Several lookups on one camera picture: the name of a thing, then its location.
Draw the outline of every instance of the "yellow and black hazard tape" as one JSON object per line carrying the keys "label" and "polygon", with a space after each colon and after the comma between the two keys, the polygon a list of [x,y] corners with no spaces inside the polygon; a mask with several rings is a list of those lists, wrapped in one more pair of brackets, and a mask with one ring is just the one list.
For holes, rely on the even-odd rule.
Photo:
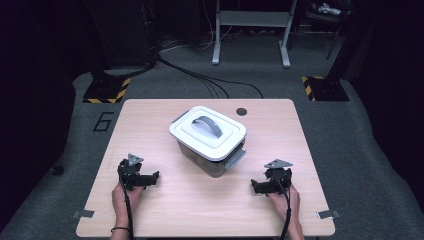
{"label": "yellow and black hazard tape", "polygon": [[325,79],[324,77],[311,77],[311,76],[302,76],[302,82],[303,82],[303,86],[305,87],[306,90],[306,95],[308,95],[309,101],[315,101],[315,96],[314,96],[314,92],[312,91],[312,87],[309,84],[309,79]]}
{"label": "yellow and black hazard tape", "polygon": [[110,98],[84,98],[83,103],[119,103],[127,91],[128,85],[130,84],[131,79],[126,79],[122,82],[122,86],[116,96],[111,96]]}

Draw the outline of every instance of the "dark curtain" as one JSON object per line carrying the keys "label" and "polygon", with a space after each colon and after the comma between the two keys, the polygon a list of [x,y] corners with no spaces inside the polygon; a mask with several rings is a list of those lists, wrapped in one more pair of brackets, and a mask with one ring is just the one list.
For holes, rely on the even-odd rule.
{"label": "dark curtain", "polygon": [[352,84],[376,141],[424,212],[423,9],[422,1],[384,1],[364,66]]}
{"label": "dark curtain", "polygon": [[104,61],[82,1],[0,1],[0,35],[1,231],[64,150],[72,81]]}

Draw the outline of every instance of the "gray handle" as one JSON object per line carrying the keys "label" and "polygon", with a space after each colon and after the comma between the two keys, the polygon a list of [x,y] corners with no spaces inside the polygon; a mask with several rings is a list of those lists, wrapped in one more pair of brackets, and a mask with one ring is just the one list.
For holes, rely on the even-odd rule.
{"label": "gray handle", "polygon": [[233,168],[238,163],[238,161],[240,161],[240,159],[244,156],[244,154],[246,154],[246,151],[244,151],[243,149],[240,148],[239,150],[237,150],[237,152],[234,153],[231,159],[228,160],[228,162],[225,164],[225,168]]}
{"label": "gray handle", "polygon": [[218,138],[220,138],[222,136],[221,129],[218,127],[218,125],[216,125],[216,123],[212,119],[210,119],[206,116],[200,116],[200,117],[194,119],[192,123],[195,123],[195,122],[198,122],[198,121],[202,121],[202,122],[205,122],[206,124],[208,124],[209,127],[212,129],[213,133],[215,134],[215,136],[217,136]]}

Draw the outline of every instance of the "white lid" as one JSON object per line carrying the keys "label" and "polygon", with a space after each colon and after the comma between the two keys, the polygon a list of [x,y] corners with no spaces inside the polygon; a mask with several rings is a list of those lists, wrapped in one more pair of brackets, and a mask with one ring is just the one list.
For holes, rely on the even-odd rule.
{"label": "white lid", "polygon": [[[220,137],[214,133],[215,127],[204,121],[208,119],[221,130]],[[175,120],[169,132],[179,142],[211,161],[226,158],[246,137],[246,128],[242,124],[204,106],[193,107]]]}

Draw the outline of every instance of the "bracelet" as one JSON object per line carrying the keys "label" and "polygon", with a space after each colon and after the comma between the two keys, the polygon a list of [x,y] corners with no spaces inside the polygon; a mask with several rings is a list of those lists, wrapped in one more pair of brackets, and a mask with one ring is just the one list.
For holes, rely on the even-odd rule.
{"label": "bracelet", "polygon": [[114,228],[112,228],[112,229],[110,230],[110,232],[111,232],[111,233],[113,233],[113,231],[115,231],[115,229],[124,229],[124,230],[127,230],[128,232],[130,231],[130,229],[129,229],[129,228],[124,228],[124,227],[114,227]]}

